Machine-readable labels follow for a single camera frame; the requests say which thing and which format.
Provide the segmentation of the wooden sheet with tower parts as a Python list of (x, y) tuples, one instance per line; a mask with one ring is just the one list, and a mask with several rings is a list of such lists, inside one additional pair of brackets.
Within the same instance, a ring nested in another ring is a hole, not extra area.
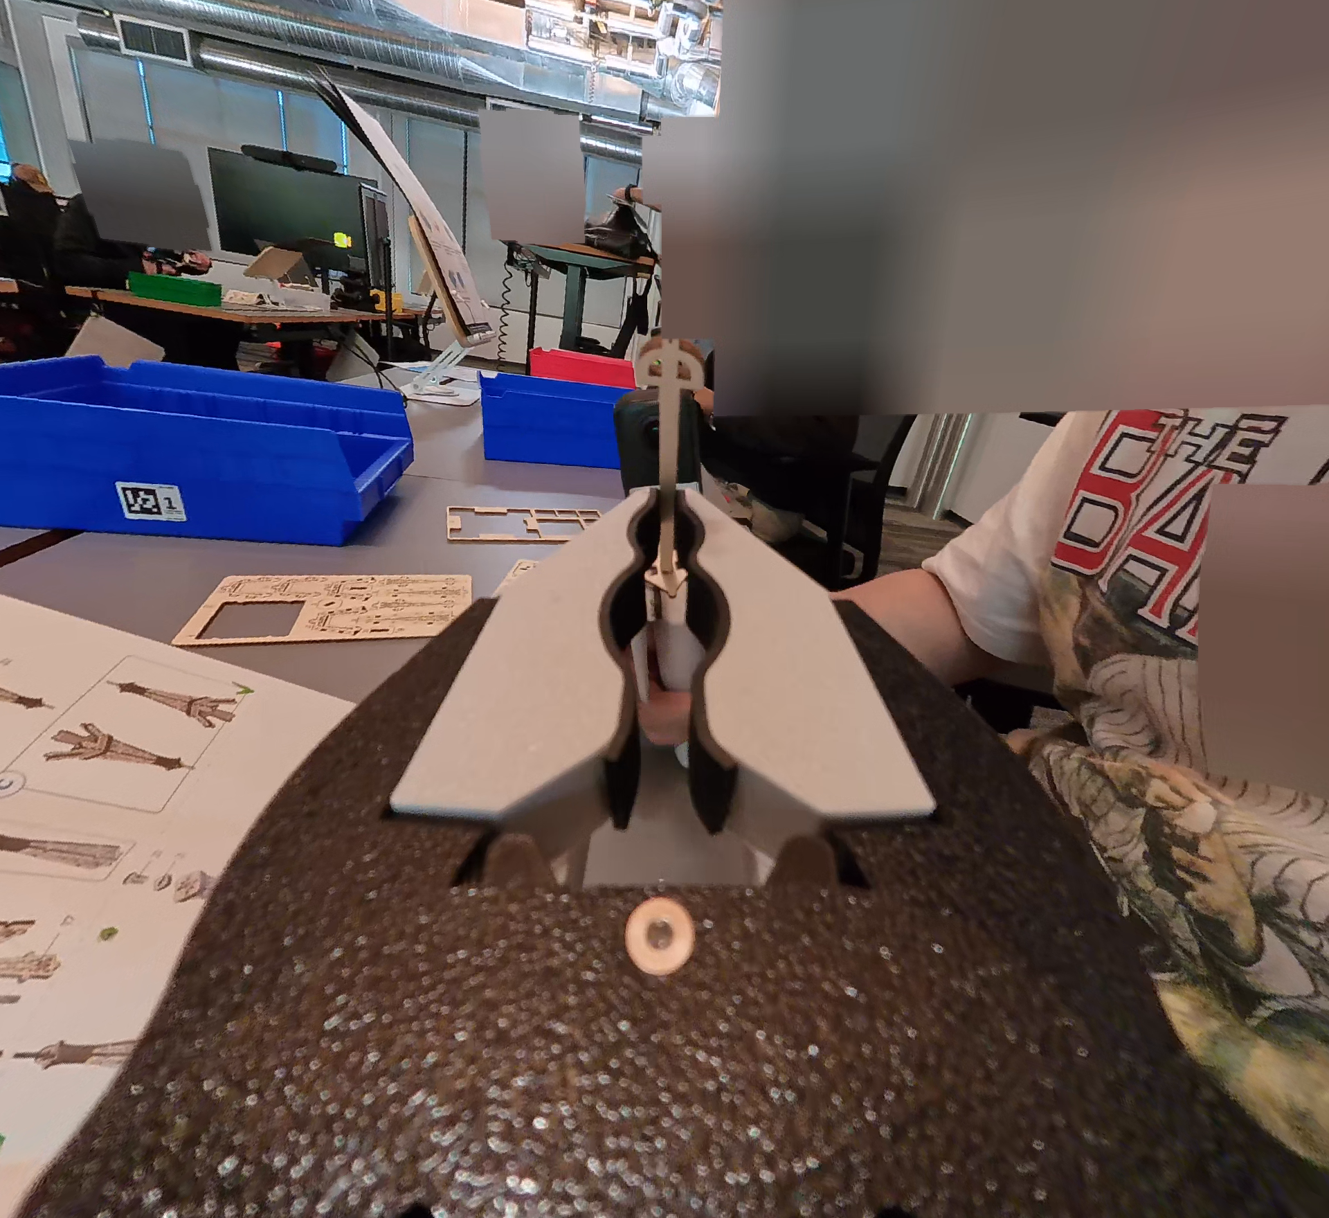
[[(225, 606), (297, 606), (287, 637), (215, 637)], [(225, 577), (174, 648), (270, 648), (270, 643), (413, 643), (446, 633), (473, 606), (473, 577)]]

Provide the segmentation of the standing desk with dark frame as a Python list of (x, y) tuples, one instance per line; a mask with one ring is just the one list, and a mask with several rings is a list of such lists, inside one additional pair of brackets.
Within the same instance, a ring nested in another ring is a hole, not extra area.
[(629, 315), (622, 315), (622, 331), (615, 344), (591, 344), (581, 339), (581, 319), (589, 319), (589, 278), (657, 278), (657, 261), (638, 253), (638, 261), (622, 261), (622, 253), (610, 253), (610, 249), (589, 249), (589, 243), (572, 243), (572, 249), (547, 249), (547, 243), (509, 243), (509, 261), (515, 272), (527, 272), (527, 356), (540, 344), (540, 272), (559, 272), (567, 276), (567, 315), (559, 315), (559, 348), (589, 348), (589, 356), (629, 356), (629, 339), (649, 331), (643, 319), (643, 290), (629, 299)]

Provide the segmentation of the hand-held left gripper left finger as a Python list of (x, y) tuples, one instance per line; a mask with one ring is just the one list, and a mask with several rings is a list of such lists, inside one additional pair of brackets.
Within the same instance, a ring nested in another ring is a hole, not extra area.
[(629, 825), (638, 781), (638, 825), (657, 812), (663, 750), (638, 746), (618, 643), (638, 633), (634, 524), (649, 507), (649, 492), (622, 494), (491, 606), (387, 796), (394, 812), (533, 833), (547, 864), (567, 864), (572, 890), (615, 864), (610, 845), (598, 855), (589, 845), (600, 825)]

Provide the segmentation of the black bag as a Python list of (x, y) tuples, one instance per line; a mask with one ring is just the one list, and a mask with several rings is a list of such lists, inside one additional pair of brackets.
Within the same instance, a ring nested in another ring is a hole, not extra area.
[(589, 249), (600, 249), (600, 253), (618, 253), (618, 261), (657, 261), (657, 243), (649, 243), (649, 230), (643, 230), (634, 203), (638, 203), (634, 184), (615, 190), (615, 210), (589, 221)]

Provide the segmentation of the blue storage bin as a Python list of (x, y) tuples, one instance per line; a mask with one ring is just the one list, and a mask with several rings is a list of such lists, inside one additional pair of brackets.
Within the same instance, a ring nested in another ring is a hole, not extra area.
[(481, 371), (485, 460), (618, 469), (615, 403), (629, 388)]

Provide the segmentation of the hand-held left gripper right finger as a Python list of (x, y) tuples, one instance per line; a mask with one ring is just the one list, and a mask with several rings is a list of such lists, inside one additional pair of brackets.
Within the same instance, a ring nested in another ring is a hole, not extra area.
[(680, 546), (685, 526), (680, 885), (760, 885), (798, 833), (936, 812), (838, 606), (695, 492), (680, 492)]

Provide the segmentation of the red storage bin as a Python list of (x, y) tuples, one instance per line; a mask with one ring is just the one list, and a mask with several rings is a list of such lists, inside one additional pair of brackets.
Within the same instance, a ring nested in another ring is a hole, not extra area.
[(527, 371), (547, 383), (634, 388), (634, 367), (622, 356), (591, 348), (527, 348)]

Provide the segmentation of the grey desk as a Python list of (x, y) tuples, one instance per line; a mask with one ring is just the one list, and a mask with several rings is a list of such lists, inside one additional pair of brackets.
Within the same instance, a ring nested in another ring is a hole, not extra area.
[(453, 574), (473, 598), (493, 594), (509, 558), (543, 558), (555, 546), (453, 546), (446, 507), (618, 507), (618, 469), (498, 466), (485, 460), (481, 403), (410, 403), (413, 466), (347, 546), (237, 546), (237, 537), (139, 537), (75, 534), (10, 558), (0, 594), (64, 609), (112, 633), (174, 643), (218, 577), (342, 577), (342, 574)]

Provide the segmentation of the black computer monitor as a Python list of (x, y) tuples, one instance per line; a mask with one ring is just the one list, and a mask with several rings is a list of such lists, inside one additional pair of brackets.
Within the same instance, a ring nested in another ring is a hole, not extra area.
[(287, 243), (327, 243), (338, 261), (367, 261), (363, 177), (303, 172), (211, 143), (211, 197), (225, 253)]

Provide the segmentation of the duct vent grille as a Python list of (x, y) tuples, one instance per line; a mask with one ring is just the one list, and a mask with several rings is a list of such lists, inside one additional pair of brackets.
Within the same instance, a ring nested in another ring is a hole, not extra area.
[(145, 23), (145, 16), (112, 16), (117, 46), (156, 64), (191, 64), (188, 25)]

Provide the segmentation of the long wooden office desk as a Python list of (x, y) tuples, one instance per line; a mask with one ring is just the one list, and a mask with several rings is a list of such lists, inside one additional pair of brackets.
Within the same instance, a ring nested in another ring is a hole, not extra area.
[(237, 303), (218, 303), (218, 305), (188, 305), (188, 303), (156, 303), (156, 299), (137, 299), (137, 290), (98, 290), (98, 287), (64, 287), (64, 299), (78, 299), (78, 303), (112, 303), (112, 305), (153, 305), (153, 315), (188, 315), (188, 319), (218, 319), (218, 322), (275, 322), (275, 331), (297, 331), (297, 322), (387, 322), (382, 315), (347, 315), (347, 305), (335, 305), (335, 315), (297, 315), (297, 305), (237, 305)]

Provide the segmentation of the wooden tower spire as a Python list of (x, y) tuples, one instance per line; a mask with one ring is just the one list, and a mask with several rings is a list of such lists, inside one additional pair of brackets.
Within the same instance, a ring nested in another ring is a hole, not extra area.
[(649, 558), (643, 583), (663, 590), (666, 598), (680, 598), (680, 590), (689, 583), (689, 574), (680, 568), (680, 537), (674, 537), (680, 412), (685, 412), (685, 391), (704, 391), (704, 362), (695, 348), (685, 348), (680, 339), (657, 335), (634, 356), (634, 383), (638, 388), (657, 383), (657, 558)]

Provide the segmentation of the folded instruction booklet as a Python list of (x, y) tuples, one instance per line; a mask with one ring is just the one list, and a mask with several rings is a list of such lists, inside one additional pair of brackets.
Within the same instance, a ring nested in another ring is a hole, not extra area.
[(110, 1096), (287, 774), (347, 703), (0, 598), (0, 1189)]

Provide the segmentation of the black office chair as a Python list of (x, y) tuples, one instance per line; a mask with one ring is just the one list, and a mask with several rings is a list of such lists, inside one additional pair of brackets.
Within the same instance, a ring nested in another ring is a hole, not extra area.
[(874, 583), (915, 416), (717, 416), (700, 460), (753, 504), (753, 534), (831, 594)]

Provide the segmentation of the blue bin with marker tag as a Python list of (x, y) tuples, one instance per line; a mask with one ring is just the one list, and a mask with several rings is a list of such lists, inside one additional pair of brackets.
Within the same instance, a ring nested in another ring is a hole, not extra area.
[(100, 356), (0, 367), (0, 524), (342, 546), (413, 466), (396, 391)]

